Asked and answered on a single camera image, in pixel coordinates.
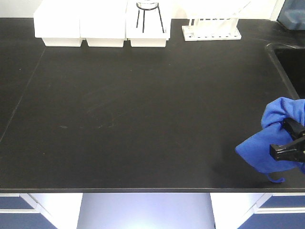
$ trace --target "sink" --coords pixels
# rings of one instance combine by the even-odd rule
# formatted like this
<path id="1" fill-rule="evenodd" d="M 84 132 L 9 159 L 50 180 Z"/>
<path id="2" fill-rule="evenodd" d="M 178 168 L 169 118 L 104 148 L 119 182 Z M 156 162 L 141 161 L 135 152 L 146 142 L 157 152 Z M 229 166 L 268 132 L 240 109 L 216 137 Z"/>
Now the sink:
<path id="1" fill-rule="evenodd" d="M 292 98 L 305 99 L 305 48 L 274 44 L 267 50 Z"/>
<path id="2" fill-rule="evenodd" d="M 301 99 L 305 99 L 305 49 L 276 49 L 275 54 Z"/>

